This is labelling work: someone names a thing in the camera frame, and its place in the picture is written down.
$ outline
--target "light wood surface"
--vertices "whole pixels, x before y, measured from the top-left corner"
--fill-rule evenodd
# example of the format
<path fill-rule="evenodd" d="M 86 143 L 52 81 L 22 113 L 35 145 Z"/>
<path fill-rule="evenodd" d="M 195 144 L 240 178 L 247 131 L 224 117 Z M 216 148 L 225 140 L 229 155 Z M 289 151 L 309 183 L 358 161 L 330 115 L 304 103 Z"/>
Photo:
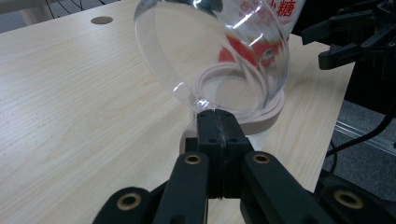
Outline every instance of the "light wood surface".
<path fill-rule="evenodd" d="M 0 35 L 0 223 L 91 223 L 109 196 L 169 178 L 190 110 L 150 73 L 134 41 L 137 1 Z M 91 19 L 113 22 L 95 25 Z M 250 136 L 313 190 L 352 71 L 318 69 L 328 47 L 290 37 L 286 102 Z M 243 223 L 237 200 L 209 223 Z"/>

